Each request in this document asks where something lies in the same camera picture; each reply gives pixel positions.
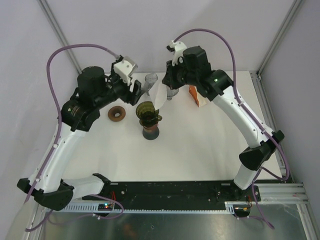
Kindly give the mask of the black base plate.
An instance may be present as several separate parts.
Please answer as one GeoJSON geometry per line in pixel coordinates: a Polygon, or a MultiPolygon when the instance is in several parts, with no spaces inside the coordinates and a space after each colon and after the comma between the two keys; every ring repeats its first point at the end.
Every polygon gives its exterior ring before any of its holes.
{"type": "Polygon", "coordinates": [[[223,210],[225,202],[261,200],[257,186],[240,190],[232,180],[111,182],[99,195],[112,194],[125,210],[132,211],[223,210]]]}

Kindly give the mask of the clear grey glass carafe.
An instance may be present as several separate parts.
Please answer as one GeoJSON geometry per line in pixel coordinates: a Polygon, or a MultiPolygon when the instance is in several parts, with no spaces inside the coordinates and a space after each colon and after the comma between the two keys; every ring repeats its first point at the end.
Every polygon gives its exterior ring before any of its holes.
{"type": "Polygon", "coordinates": [[[149,73],[144,78],[144,84],[142,86],[143,92],[149,97],[150,90],[158,81],[158,75],[156,73],[149,73]]]}

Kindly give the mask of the olive green dripper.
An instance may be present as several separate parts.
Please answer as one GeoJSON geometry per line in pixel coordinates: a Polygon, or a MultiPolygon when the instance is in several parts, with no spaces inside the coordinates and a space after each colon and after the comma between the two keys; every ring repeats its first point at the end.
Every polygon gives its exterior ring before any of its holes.
{"type": "Polygon", "coordinates": [[[139,118],[139,124],[145,128],[151,128],[157,125],[163,117],[159,115],[159,110],[155,109],[151,101],[144,101],[136,107],[136,116],[139,118]]]}

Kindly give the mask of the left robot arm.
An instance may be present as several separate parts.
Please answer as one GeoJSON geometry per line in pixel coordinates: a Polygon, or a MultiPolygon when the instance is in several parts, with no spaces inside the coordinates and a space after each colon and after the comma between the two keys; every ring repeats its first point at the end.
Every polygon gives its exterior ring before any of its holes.
{"type": "Polygon", "coordinates": [[[134,106],[143,94],[141,83],[132,82],[135,67],[121,61],[111,68],[110,75],[98,66],[86,67],[77,77],[74,93],[58,116],[57,133],[48,156],[28,178],[21,178],[17,187],[43,207],[64,209],[72,200],[95,195],[100,200],[110,196],[110,181],[99,173],[80,179],[62,179],[76,146],[100,117],[100,109],[121,99],[134,106]]]}

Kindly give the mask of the red-rimmed dark carafe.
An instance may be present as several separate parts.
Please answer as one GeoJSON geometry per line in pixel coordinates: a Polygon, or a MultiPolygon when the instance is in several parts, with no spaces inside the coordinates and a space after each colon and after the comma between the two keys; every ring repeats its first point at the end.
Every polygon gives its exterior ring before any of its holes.
{"type": "Polygon", "coordinates": [[[155,140],[159,136],[159,134],[160,134],[160,130],[157,124],[151,127],[143,126],[142,135],[145,139],[150,141],[155,140]]]}

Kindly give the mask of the orange coffee filter box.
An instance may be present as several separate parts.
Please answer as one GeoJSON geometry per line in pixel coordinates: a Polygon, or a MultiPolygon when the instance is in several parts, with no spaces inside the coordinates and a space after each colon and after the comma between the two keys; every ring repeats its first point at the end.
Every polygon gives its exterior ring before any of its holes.
{"type": "Polygon", "coordinates": [[[200,108],[208,104],[206,98],[204,98],[198,91],[197,88],[193,85],[189,85],[188,92],[193,98],[195,104],[200,108]]]}

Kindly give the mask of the white paper coffee filter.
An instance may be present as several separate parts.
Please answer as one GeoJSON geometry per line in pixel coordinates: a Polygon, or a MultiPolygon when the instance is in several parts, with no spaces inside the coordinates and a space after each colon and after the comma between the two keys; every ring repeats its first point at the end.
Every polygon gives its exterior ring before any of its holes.
{"type": "Polygon", "coordinates": [[[167,86],[157,81],[148,93],[155,110],[159,110],[167,100],[167,86]]]}

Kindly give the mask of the clear grey ribbed dripper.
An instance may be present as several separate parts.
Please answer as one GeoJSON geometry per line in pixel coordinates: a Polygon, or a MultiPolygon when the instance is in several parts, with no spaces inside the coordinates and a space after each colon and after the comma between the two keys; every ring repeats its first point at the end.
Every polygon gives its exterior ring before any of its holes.
{"type": "Polygon", "coordinates": [[[174,96],[176,96],[179,93],[179,89],[171,89],[170,87],[166,87],[166,99],[168,101],[171,101],[174,96]]]}

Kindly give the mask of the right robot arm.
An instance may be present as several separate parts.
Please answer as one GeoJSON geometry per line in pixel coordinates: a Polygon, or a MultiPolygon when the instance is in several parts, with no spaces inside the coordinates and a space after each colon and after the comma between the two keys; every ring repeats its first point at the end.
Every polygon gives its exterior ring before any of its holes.
{"type": "Polygon", "coordinates": [[[186,47],[183,42],[172,42],[167,50],[173,58],[166,62],[162,83],[172,90],[184,85],[196,87],[198,93],[213,102],[230,118],[244,136],[248,147],[239,154],[241,166],[230,188],[231,196],[242,201],[249,194],[259,169],[276,151],[284,139],[282,131],[274,131],[262,123],[240,97],[234,82],[221,69],[213,70],[207,53],[200,46],[186,47]]]}

